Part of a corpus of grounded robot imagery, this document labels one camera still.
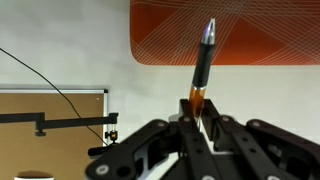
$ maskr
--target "black cable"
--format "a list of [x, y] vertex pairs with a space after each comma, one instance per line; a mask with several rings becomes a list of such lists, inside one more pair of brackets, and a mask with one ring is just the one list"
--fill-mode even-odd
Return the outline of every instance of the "black cable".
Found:
[[[59, 94], [61, 96], [64, 97], [65, 100], [68, 101], [68, 103], [70, 104], [70, 106], [72, 107], [72, 109], [74, 110], [74, 112], [77, 114], [77, 116], [79, 117], [79, 119], [81, 119], [80, 114], [78, 113], [78, 111], [76, 110], [76, 108], [74, 107], [74, 105], [72, 104], [72, 102], [55, 86], [53, 85], [47, 78], [45, 78], [42, 74], [40, 74], [38, 71], [34, 70], [32, 67], [28, 66], [27, 64], [25, 64], [24, 62], [22, 62], [21, 60], [19, 60], [18, 58], [16, 58], [15, 56], [13, 56], [12, 54], [8, 53], [7, 51], [3, 50], [2, 48], [0, 48], [0, 50], [2, 52], [4, 52], [5, 54], [7, 54], [8, 56], [12, 57], [14, 60], [18, 61], [19, 63], [21, 63], [22, 65], [24, 65], [25, 67], [29, 68], [31, 71], [33, 71], [34, 73], [38, 74], [40, 77], [42, 77], [47, 83], [49, 83], [55, 90], [57, 90], [59, 92]], [[108, 146], [108, 144], [106, 142], [104, 142], [104, 140], [94, 131], [92, 130], [89, 126], [86, 126], [93, 134], [95, 134], [106, 146]]]

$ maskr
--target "orange patterned panel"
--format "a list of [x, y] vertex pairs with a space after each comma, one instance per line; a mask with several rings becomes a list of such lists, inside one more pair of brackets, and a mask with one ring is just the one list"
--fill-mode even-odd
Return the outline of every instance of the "orange patterned panel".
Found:
[[212, 64], [320, 64], [320, 0], [131, 0], [132, 54], [147, 65], [195, 65], [210, 18]]

